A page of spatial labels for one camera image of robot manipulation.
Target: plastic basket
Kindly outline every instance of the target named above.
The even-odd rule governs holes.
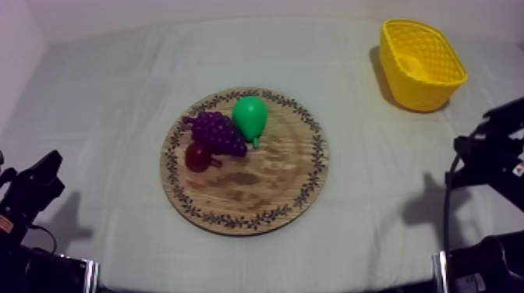
[[[387,20],[379,51],[393,97],[410,110],[438,110],[468,79],[445,36],[424,23]]]

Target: table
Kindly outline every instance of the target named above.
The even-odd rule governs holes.
[[[380,22],[227,19],[159,24],[52,45],[0,146],[24,169],[64,157],[66,189],[37,222],[59,252],[101,262],[113,288],[153,292],[340,292],[431,277],[441,249],[444,171],[452,139],[489,108],[524,95],[524,51],[446,31],[469,72],[443,110],[388,102]],[[288,226],[252,238],[214,235],[169,204],[159,156],[192,103],[236,86],[294,97],[331,151],[317,201]],[[519,230],[524,215],[488,187],[457,192],[451,244]],[[49,247],[37,232],[28,245]]]

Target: decorative leaf border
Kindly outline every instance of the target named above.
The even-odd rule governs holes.
[[[179,122],[176,126],[175,131],[169,137],[170,147],[167,148],[164,155],[167,158],[166,168],[168,170],[168,180],[173,186],[172,191],[175,194],[176,199],[181,203],[180,206],[183,209],[182,212],[190,217],[200,218],[204,223],[223,225],[226,228],[243,228],[253,229],[257,231],[258,227],[262,224],[270,224],[279,217],[285,217],[289,212],[293,211],[293,208],[302,209],[307,203],[311,192],[315,188],[320,187],[320,177],[323,171],[327,169],[324,164],[324,159],[328,157],[324,154],[322,144],[324,138],[319,133],[320,126],[314,120],[313,116],[307,109],[301,104],[297,103],[294,99],[286,98],[279,94],[273,94],[270,90],[244,90],[244,91],[231,91],[226,95],[215,95],[210,100],[203,101],[199,104],[192,106],[189,110],[189,115],[194,116],[202,111],[211,110],[221,102],[229,102],[233,99],[240,99],[246,96],[257,96],[267,99],[271,102],[281,105],[282,107],[288,107],[293,109],[293,113],[300,116],[300,119],[306,123],[310,130],[313,132],[312,144],[313,153],[311,155],[311,161],[313,162],[313,170],[308,173],[308,178],[300,188],[300,194],[293,200],[293,206],[290,207],[288,204],[278,206],[269,212],[264,211],[261,214],[257,214],[251,218],[232,217],[229,214],[215,214],[211,212],[203,212],[199,207],[193,205],[193,200],[184,193],[184,188],[179,186],[178,179],[178,163],[175,149],[180,146],[180,138],[185,131],[184,125]]]

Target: green pear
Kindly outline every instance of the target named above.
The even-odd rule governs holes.
[[[244,138],[258,148],[267,121],[267,107],[258,97],[243,97],[233,107],[233,122]]]

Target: wooden plate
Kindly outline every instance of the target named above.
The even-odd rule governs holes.
[[[297,218],[317,198],[328,172],[328,145],[312,115],[273,90],[243,87],[205,97],[183,116],[220,111],[231,117],[245,96],[269,110],[259,148],[244,158],[214,156],[221,168],[193,173],[184,163],[191,132],[182,117],[165,138],[160,159],[162,185],[171,204],[191,223],[223,235],[256,235]]]

